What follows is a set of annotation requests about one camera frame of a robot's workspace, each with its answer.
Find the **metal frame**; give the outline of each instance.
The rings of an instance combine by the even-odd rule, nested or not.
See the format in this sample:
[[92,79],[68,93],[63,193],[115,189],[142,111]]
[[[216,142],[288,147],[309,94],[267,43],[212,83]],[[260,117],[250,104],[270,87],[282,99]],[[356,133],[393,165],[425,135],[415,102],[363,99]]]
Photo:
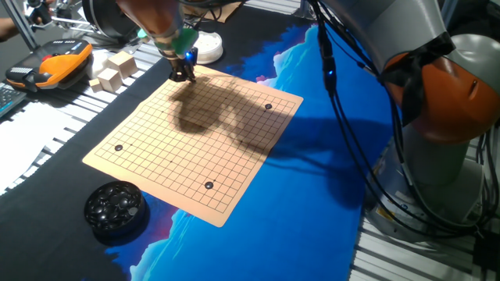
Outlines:
[[32,31],[30,24],[27,22],[23,11],[19,9],[13,0],[1,1],[30,51],[33,52],[34,50],[40,48],[40,45],[37,43],[34,32]]

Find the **wooden go board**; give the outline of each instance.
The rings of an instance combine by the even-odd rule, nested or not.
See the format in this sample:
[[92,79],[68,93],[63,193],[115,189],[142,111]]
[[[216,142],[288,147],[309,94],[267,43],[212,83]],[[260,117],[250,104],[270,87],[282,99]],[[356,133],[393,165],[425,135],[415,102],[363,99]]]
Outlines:
[[302,98],[196,66],[166,81],[84,163],[221,227]]

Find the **keyboard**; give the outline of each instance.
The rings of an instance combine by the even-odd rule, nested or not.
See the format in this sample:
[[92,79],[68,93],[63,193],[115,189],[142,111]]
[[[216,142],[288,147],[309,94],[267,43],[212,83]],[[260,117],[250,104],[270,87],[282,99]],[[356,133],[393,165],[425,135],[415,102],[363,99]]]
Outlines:
[[14,90],[7,84],[0,83],[0,117],[19,104],[26,94]]

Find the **white disc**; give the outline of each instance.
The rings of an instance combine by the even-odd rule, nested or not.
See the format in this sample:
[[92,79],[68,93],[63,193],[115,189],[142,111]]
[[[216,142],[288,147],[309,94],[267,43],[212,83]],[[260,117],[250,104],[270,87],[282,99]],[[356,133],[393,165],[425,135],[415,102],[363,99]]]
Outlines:
[[220,59],[223,53],[222,38],[217,33],[199,32],[195,43],[198,48],[198,64],[205,65]]

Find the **wooden block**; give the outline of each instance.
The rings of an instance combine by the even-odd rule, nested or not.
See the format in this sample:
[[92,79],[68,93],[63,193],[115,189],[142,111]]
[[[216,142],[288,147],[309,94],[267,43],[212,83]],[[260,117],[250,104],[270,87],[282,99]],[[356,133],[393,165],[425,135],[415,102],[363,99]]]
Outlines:
[[128,78],[138,71],[134,57],[123,51],[108,59],[108,67],[118,71],[122,79]]
[[104,69],[101,74],[97,76],[101,82],[102,88],[108,92],[116,92],[122,86],[122,78],[120,73],[114,69]]
[[99,82],[99,79],[90,80],[88,83],[91,85],[91,89],[94,93],[102,91],[102,85],[101,82]]

